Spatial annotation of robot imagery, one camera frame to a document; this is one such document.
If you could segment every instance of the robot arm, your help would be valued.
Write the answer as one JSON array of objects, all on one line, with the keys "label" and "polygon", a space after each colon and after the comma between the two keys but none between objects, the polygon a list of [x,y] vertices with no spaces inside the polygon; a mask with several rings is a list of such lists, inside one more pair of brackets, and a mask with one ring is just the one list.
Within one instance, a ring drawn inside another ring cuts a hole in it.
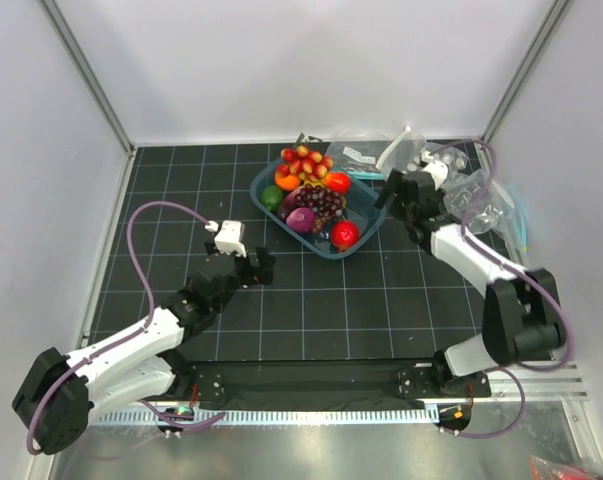
[{"label": "robot arm", "polygon": [[[147,317],[101,342],[61,355],[55,348],[40,354],[14,401],[13,410],[28,426],[50,386],[93,352],[114,346],[66,380],[43,410],[35,439],[51,455],[71,445],[95,420],[141,398],[154,395],[183,397],[196,383],[191,363],[176,348],[209,328],[241,286],[272,283],[274,258],[257,248],[253,266],[241,243],[244,226],[224,221],[206,227],[215,233],[206,244],[210,254],[232,255],[234,270],[210,277],[196,272],[186,285]],[[142,333],[122,341],[134,332]]]},{"label": "robot arm", "polygon": [[440,161],[405,175],[393,170],[376,204],[382,207],[393,200],[390,212],[405,223],[410,239],[454,268],[485,299],[481,334],[435,353],[433,377],[442,392],[458,389],[463,377],[526,360],[566,340],[552,307],[502,265],[531,276],[558,299],[553,276],[546,270],[528,272],[466,233],[500,264],[477,252],[463,238],[459,221],[442,206],[445,192],[440,187],[446,176],[447,167]]}]

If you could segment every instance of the blue basket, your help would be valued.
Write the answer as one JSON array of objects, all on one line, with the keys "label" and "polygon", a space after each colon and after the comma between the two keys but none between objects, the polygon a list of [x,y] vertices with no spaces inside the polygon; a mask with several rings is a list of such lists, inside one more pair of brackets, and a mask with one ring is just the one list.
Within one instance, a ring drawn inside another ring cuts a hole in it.
[{"label": "blue basket", "polygon": [[339,260],[348,255],[352,255],[361,247],[361,245],[370,239],[385,220],[387,210],[385,208],[378,209],[374,207],[374,202],[378,196],[377,193],[360,180],[351,178],[352,184],[350,185],[348,193],[345,195],[347,200],[345,217],[359,228],[361,238],[356,244],[345,252],[339,253],[337,248],[332,245],[330,239],[327,238],[327,235],[324,233],[330,231],[332,222],[328,223],[323,229],[323,232],[319,235],[313,235],[311,233],[299,234],[292,231],[285,222],[279,220],[274,213],[265,208],[260,200],[263,190],[270,185],[274,185],[274,173],[281,162],[282,160],[269,163],[261,173],[254,177],[252,185],[250,185],[250,198],[252,198],[254,204],[259,207],[268,218],[317,255],[329,260]]}]

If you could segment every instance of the red plastic bag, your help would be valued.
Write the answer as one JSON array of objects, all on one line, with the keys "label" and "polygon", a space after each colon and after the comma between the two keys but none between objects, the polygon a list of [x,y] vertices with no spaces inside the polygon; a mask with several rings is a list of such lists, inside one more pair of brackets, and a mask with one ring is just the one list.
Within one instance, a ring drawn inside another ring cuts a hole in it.
[{"label": "red plastic bag", "polygon": [[603,480],[603,475],[581,467],[548,462],[539,457],[530,457],[534,480]]}]

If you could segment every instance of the white wall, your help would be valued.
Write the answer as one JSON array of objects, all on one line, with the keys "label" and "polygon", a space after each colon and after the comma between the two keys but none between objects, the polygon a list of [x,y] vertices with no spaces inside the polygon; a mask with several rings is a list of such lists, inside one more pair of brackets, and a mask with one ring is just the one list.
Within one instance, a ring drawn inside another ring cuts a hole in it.
[{"label": "white wall", "polygon": [[137,144],[482,134],[551,0],[59,0]]},{"label": "white wall", "polygon": [[0,480],[23,478],[10,404],[77,339],[124,161],[38,3],[0,0]]},{"label": "white wall", "polygon": [[603,420],[603,0],[574,2],[494,141]]}]

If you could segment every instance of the lime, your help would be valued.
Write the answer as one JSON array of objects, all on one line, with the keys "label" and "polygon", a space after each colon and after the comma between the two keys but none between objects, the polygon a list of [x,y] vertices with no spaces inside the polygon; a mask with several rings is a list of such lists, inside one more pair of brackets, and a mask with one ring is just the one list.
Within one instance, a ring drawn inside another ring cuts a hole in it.
[{"label": "lime", "polygon": [[283,192],[276,185],[270,185],[261,192],[261,203],[271,212],[276,211],[283,201]]}]

